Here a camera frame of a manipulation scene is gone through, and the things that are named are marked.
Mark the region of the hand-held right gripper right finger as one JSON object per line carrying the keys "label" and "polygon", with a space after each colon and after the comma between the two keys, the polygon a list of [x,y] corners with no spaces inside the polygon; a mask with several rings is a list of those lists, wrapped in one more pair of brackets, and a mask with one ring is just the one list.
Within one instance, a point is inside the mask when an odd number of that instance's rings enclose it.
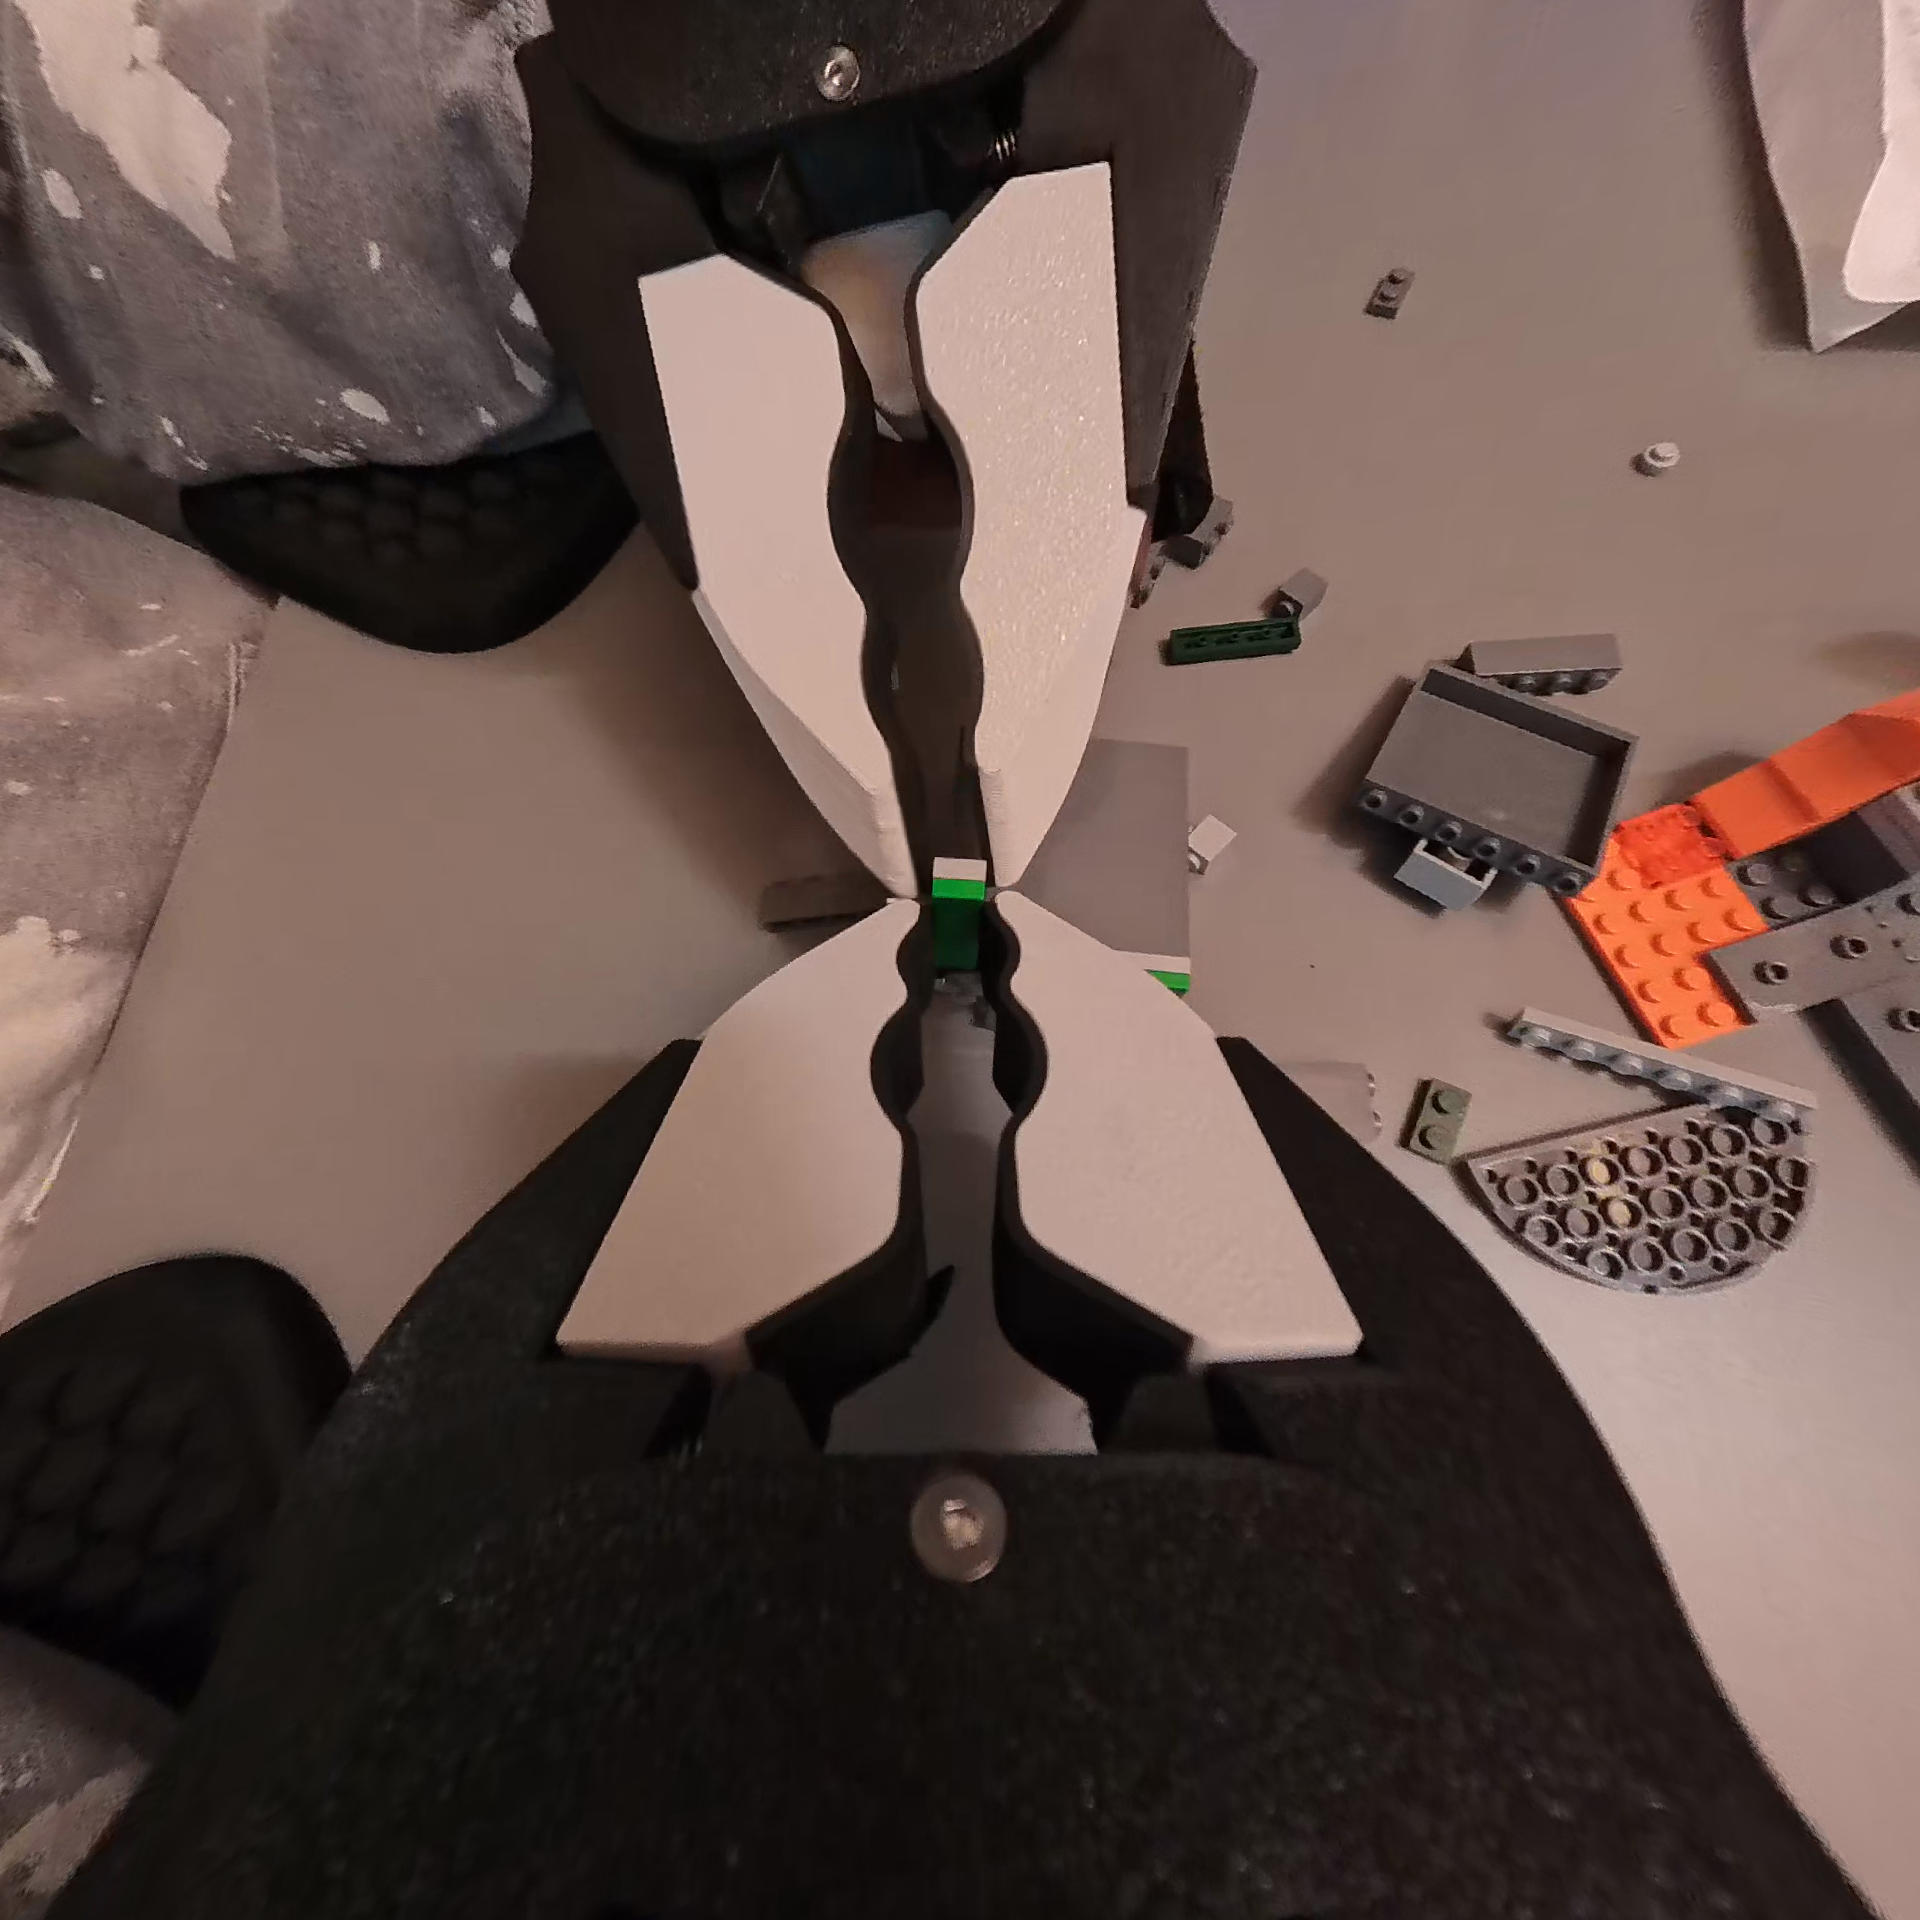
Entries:
{"label": "hand-held right gripper right finger", "polygon": [[1079,1397],[1341,1362],[1364,1320],[1219,1037],[1135,957],[1037,899],[985,909],[993,1314]]}

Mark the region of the dark grey half-round lego plate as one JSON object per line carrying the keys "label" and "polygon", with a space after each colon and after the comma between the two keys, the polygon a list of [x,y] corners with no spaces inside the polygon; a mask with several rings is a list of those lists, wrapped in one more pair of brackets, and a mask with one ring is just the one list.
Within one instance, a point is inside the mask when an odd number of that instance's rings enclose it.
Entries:
{"label": "dark grey half-round lego plate", "polygon": [[1725,1107],[1484,1146],[1457,1169],[1521,1253],[1632,1299],[1744,1286],[1811,1206],[1810,1122]]}

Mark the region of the dark grey lego window frame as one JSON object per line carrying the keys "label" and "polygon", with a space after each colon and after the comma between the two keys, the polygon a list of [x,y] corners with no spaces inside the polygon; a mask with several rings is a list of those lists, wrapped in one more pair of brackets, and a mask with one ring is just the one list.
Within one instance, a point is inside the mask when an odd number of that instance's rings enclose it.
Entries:
{"label": "dark grey lego window frame", "polygon": [[1578,899],[1604,866],[1635,747],[1578,704],[1432,663],[1353,777],[1353,814]]}

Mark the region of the orange lego slope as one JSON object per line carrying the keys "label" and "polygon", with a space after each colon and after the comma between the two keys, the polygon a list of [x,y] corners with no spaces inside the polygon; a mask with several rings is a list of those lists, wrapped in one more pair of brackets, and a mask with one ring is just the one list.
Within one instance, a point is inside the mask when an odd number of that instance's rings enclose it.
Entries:
{"label": "orange lego slope", "polygon": [[1696,789],[1690,810],[1725,845],[1725,854],[1761,854],[1913,777],[1920,688],[1821,728],[1811,738]]}

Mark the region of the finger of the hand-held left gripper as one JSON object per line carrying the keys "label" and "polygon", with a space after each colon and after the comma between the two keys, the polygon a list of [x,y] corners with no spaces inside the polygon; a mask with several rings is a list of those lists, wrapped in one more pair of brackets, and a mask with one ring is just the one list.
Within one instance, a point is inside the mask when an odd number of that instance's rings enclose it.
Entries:
{"label": "finger of the hand-held left gripper", "polygon": [[904,588],[874,518],[879,415],[843,314],[753,264],[638,283],[689,532],[689,598],[779,762],[893,891],[922,891],[896,728]]}
{"label": "finger of the hand-held left gripper", "polygon": [[1091,754],[1144,559],[1113,166],[997,186],[918,274],[907,352],[961,483],[973,787],[1009,891]]}

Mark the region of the orange lego plate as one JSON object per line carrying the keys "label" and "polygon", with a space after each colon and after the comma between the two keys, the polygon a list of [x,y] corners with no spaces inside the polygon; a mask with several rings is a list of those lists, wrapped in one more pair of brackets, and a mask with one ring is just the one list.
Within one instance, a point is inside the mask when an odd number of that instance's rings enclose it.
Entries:
{"label": "orange lego plate", "polygon": [[1765,936],[1765,915],[1696,805],[1621,822],[1561,915],[1654,1049],[1753,1029],[1712,949]]}

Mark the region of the white printed paper bag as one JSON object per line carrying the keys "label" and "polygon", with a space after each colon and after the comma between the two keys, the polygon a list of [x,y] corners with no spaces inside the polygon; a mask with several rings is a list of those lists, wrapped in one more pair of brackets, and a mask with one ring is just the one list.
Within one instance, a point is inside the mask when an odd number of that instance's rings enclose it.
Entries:
{"label": "white printed paper bag", "polygon": [[1744,42],[1810,343],[1837,352],[1920,302],[1920,5],[1744,0]]}

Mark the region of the person's left forearm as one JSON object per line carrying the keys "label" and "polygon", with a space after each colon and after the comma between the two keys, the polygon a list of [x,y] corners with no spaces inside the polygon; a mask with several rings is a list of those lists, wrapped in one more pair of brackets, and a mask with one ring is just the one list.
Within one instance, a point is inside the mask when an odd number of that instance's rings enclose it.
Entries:
{"label": "person's left forearm", "polygon": [[9,0],[9,426],[159,483],[584,433],[510,274],[523,0]]}

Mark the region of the grey lego baseplate build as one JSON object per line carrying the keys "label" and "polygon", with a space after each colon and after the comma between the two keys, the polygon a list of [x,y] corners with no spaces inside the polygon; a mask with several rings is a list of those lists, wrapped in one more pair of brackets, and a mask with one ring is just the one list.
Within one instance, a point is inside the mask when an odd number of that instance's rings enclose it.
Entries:
{"label": "grey lego baseplate build", "polygon": [[1811,1015],[1837,1067],[1920,1158],[1920,787],[1729,861],[1761,936],[1712,957],[1746,1025]]}

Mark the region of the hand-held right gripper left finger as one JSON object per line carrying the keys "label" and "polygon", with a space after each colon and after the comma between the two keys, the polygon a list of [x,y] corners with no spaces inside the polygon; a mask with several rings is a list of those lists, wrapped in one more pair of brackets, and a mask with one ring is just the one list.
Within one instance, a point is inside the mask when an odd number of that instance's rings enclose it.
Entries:
{"label": "hand-held right gripper left finger", "polygon": [[741,994],[696,1038],[560,1350],[795,1393],[896,1366],[931,1320],[907,1141],[929,994],[907,899]]}

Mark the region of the thin light grey lego plate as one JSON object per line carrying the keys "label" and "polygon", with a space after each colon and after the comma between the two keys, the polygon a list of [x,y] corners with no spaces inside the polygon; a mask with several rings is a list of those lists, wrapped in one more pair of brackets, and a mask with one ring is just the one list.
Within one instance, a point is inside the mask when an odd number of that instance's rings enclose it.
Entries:
{"label": "thin light grey lego plate", "polygon": [[1777,1120],[1777,1122],[1803,1122],[1821,1110],[1811,1091],[1769,1082],[1761,1068],[1739,1068],[1739,1067],[1717,1067],[1698,1054],[1648,1049],[1648,1038],[1632,1038],[1632,1037],[1611,1037],[1591,1025],[1561,1025],[1532,1007],[1519,1009],[1497,1037],[1521,1054],[1604,1068],[1620,1082],[1648,1082],[1670,1101],[1712,1107],[1712,1110],[1753,1110],[1753,1120]]}

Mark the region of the small grey green lego assembly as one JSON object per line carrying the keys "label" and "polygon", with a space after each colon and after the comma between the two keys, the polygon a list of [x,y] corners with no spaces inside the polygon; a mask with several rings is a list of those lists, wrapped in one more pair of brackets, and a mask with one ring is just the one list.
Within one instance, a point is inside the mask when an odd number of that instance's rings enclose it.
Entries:
{"label": "small grey green lego assembly", "polygon": [[[984,994],[984,915],[997,891],[1004,878],[972,810],[951,850],[931,854],[922,930],[896,943],[918,1009],[951,976],[961,994]],[[1188,747],[1097,738],[1050,835],[1009,891],[1113,943],[1165,994],[1188,994]]]}

